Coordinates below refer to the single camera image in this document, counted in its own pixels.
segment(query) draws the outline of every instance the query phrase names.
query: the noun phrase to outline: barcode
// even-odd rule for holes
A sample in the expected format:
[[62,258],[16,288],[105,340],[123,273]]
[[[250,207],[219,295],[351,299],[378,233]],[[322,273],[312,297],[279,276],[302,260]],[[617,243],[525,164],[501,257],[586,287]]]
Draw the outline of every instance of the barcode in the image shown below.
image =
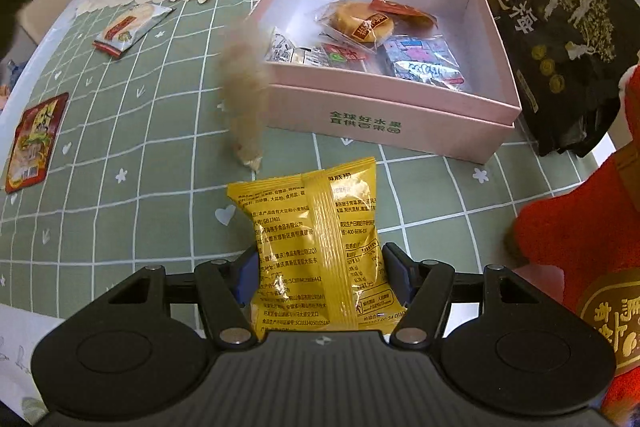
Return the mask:
[[22,171],[22,179],[28,180],[30,178],[35,178],[38,175],[38,166],[30,167]]

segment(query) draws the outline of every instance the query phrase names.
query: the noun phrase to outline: round bread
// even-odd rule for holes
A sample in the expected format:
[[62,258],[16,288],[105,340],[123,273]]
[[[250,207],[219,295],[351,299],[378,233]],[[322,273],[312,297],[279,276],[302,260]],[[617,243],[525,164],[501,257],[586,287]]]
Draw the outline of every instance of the round bread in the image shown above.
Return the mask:
[[[372,22],[369,18],[375,15],[383,19]],[[356,42],[384,41],[394,32],[394,22],[388,16],[370,9],[365,2],[340,4],[331,18],[331,26]]]

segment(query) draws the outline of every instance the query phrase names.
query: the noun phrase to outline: green checkered tablecloth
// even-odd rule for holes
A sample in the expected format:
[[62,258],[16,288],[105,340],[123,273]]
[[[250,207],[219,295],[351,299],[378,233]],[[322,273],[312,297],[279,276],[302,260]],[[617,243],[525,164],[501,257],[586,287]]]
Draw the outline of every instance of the green checkered tablecloth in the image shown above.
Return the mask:
[[[223,27],[256,1],[165,2],[174,12],[120,60],[92,39],[125,7],[76,18],[31,95],[30,105],[70,95],[47,178],[0,192],[0,303],[69,317],[146,264],[174,273],[233,257],[254,234],[227,184],[363,156],[378,162],[382,241],[478,272],[508,264],[502,234],[524,204],[572,190],[595,168],[589,157],[538,158],[520,125],[484,166],[268,129],[253,174],[227,146],[216,54]],[[193,307],[173,312],[197,326]]]

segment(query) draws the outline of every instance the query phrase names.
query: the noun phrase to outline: yellow snack bag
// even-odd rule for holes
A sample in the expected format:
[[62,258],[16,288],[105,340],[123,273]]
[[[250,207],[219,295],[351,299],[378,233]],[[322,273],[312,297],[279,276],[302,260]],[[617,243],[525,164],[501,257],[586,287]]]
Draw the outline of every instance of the yellow snack bag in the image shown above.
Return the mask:
[[228,186],[254,220],[260,285],[252,323],[266,330],[382,330],[404,315],[375,226],[376,160]]

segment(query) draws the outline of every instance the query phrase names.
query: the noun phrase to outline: open cardboard box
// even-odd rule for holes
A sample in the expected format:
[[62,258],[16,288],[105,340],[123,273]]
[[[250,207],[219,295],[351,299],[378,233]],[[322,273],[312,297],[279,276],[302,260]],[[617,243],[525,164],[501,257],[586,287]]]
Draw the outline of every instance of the open cardboard box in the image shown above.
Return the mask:
[[[250,17],[297,46],[318,42],[314,12],[335,0],[260,0]],[[269,63],[268,125],[485,163],[513,130],[520,101],[486,0],[393,0],[434,14],[468,94],[374,73]]]

